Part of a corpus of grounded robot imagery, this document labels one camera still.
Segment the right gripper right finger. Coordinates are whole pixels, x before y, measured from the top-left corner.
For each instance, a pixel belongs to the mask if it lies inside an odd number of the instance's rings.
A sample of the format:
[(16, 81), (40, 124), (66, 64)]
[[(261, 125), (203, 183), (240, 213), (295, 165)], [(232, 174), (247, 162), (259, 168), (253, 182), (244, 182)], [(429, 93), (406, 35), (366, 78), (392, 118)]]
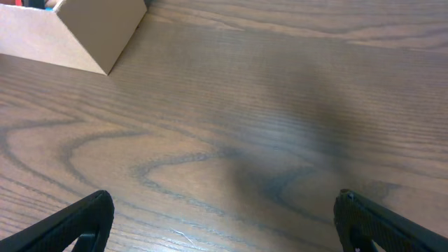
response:
[(447, 238), (349, 189), (336, 197), (334, 223), (344, 252), (445, 252)]

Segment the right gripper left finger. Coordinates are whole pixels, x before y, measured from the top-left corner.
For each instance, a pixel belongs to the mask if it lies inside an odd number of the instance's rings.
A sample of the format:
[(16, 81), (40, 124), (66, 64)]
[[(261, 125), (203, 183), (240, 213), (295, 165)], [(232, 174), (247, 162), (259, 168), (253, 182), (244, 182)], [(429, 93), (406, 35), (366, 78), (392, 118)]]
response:
[(105, 190), (84, 197), (38, 223), (1, 240), (9, 252), (103, 252), (113, 224), (114, 205)]

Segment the brown cardboard box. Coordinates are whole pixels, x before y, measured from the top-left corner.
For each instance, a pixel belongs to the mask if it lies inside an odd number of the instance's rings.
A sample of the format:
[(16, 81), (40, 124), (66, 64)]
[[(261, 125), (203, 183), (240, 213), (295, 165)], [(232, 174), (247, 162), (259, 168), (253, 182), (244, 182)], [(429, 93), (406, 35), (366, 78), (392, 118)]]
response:
[(148, 8), (144, 0), (1, 4), (1, 53), (108, 75)]

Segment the red black stapler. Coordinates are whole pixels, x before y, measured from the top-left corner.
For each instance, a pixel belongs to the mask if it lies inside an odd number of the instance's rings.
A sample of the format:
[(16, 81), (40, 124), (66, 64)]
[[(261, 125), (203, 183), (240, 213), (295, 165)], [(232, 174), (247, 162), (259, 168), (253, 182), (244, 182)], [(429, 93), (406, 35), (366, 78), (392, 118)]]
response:
[(46, 8), (45, 0), (0, 0), (0, 3), (4, 5), (21, 6), (28, 8)]

